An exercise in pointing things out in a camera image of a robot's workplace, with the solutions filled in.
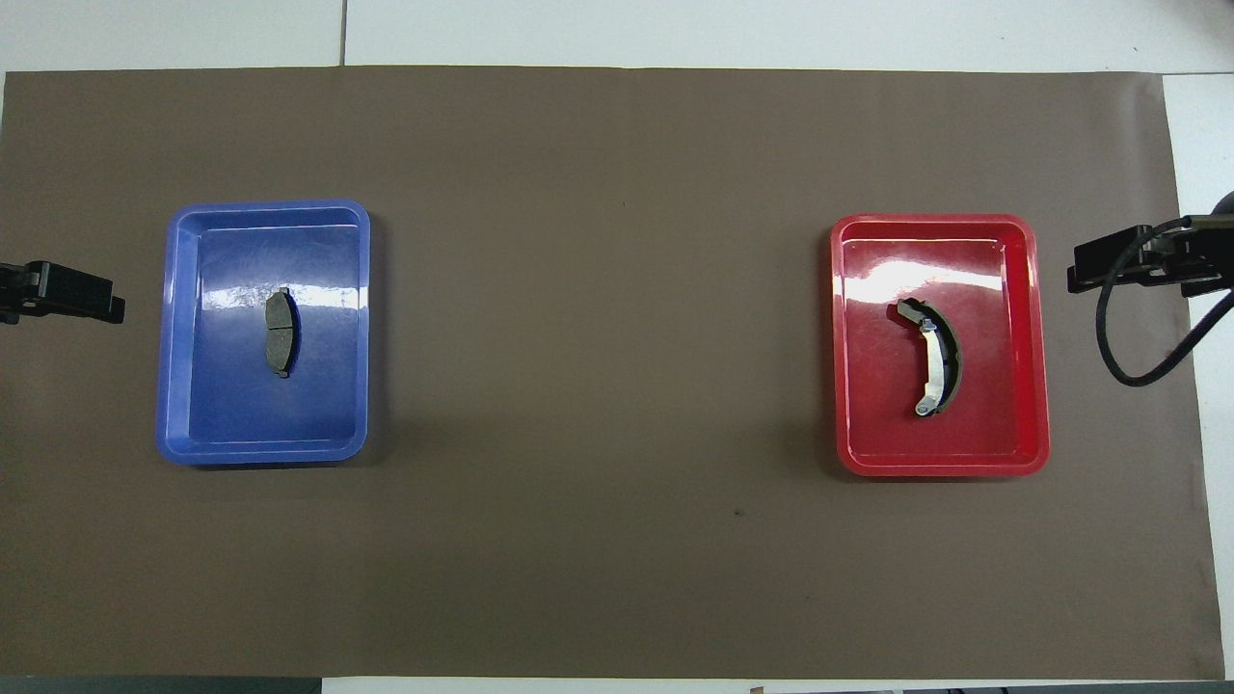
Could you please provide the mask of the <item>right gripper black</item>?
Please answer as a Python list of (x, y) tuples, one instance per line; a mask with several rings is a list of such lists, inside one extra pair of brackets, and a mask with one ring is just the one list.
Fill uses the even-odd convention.
[(1111, 277), (1116, 261), (1133, 249), (1123, 269), (1116, 272), (1116, 285), (1155, 284), (1180, 285), (1183, 298), (1202, 296), (1233, 288), (1233, 228), (1204, 227), (1169, 231), (1151, 242), (1156, 254), (1153, 265), (1144, 264), (1141, 233), (1150, 225), (1137, 225), (1097, 240), (1080, 243), (1072, 249), (1072, 264), (1066, 269), (1066, 289), (1081, 294), (1099, 289)]

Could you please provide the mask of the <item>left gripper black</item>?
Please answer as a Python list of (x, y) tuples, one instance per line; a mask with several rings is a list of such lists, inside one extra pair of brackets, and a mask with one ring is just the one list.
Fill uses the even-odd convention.
[(53, 262), (1, 263), (1, 324), (23, 316), (93, 319), (123, 324), (126, 303), (114, 282)]

